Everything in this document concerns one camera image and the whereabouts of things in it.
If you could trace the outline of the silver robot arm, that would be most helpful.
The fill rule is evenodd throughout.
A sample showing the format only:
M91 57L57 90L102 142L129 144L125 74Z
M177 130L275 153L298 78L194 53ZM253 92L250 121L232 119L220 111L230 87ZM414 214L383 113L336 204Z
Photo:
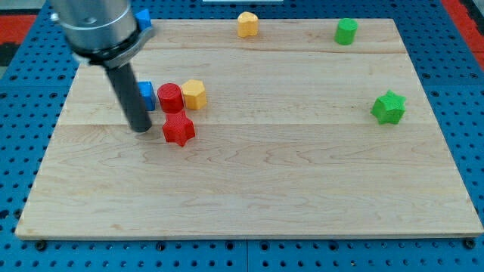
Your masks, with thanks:
M51 0L51 20L64 31L75 57L102 66L135 132L152 122L130 60L154 37L149 12L132 11L129 0Z

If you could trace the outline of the blue block behind arm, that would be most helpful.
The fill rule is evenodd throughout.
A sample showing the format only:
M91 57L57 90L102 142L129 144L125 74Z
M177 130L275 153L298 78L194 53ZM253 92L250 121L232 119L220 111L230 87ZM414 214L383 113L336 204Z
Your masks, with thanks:
M141 31L152 27L150 12L148 9L144 9L135 13L135 19L137 20L138 28Z

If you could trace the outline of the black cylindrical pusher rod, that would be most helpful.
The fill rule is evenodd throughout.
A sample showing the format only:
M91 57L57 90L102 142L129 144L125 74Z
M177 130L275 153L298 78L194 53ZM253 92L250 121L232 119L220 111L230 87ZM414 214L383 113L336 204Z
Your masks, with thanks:
M138 133L148 131L152 121L147 113L131 64L106 68L105 71L130 129Z

